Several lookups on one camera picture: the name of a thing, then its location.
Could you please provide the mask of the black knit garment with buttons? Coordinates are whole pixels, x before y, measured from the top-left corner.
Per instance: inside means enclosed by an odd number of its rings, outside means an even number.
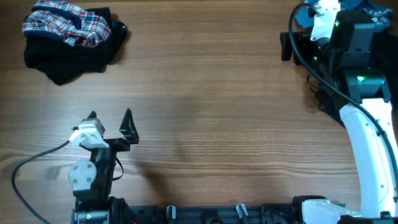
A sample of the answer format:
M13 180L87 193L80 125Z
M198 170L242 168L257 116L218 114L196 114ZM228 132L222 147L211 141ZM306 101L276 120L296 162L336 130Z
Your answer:
M111 17L108 7L87 9L101 16L111 28L110 37L96 47L72 47L62 41L40 36L26 37L24 61L28 68L44 74L56 85L64 85L86 72L101 73L116 61L128 29Z

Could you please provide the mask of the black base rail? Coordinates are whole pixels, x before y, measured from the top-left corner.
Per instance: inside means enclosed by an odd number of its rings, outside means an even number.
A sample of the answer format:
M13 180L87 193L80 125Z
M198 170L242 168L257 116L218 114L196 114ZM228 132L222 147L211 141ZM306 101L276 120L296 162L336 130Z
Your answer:
M72 212L71 223L303 223L299 208L289 203L246 206L168 207L121 205L116 209Z

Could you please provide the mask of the red blue plaid garment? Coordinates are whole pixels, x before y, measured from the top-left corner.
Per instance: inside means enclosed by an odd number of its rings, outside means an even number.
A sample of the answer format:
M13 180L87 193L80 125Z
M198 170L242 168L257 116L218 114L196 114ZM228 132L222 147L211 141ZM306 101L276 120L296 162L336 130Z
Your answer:
M107 41L111 28L103 16L68 1L39 0L25 18L22 33L91 48Z

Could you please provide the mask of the blue patterned garment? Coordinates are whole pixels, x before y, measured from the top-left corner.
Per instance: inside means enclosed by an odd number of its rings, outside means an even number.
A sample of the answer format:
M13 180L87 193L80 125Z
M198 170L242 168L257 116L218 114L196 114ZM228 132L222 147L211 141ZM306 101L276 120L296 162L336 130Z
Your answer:
M371 0L339 0L338 2L341 10L357 10L372 16L376 23L376 32L388 30L391 27L391 19L395 17L392 9L374 4ZM307 8L299 10L295 19L304 29L314 25L314 18L309 17Z

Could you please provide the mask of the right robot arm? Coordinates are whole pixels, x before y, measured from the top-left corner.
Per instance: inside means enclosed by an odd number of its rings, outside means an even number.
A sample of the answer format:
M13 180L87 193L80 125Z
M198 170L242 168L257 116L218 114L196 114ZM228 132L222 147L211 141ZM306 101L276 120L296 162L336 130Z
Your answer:
M361 193L358 211L321 196L296 199L301 223L396 223L397 144L391 93L382 70L370 65L374 21L338 6L299 4L314 25L310 32L280 34L281 59L303 65L318 80L318 99L348 133Z

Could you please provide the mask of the black mesh garment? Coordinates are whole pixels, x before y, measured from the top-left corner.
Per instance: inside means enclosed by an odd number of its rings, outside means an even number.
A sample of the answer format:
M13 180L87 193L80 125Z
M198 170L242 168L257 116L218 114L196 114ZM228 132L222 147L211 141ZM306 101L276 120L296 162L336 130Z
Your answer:
M372 41L373 52L370 63L372 67L382 70L387 78L391 93L393 121L397 122L397 35L389 31L375 33ZM318 109L330 115L340 125L343 125L340 116L333 106L332 99L326 93L315 93L319 100Z

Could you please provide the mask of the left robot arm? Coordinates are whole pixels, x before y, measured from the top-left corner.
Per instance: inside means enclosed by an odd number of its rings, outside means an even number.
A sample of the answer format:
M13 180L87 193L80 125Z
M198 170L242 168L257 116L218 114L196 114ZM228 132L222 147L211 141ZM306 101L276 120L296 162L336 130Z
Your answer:
M123 198L110 196L114 169L121 165L119 152L128 152L139 143L132 112L127 109L121 122L121 138L105 139L105 128L96 112L73 128L69 142L90 152L90 158L77 161L68 173L68 181L75 197L71 222L77 223L138 223L137 216Z

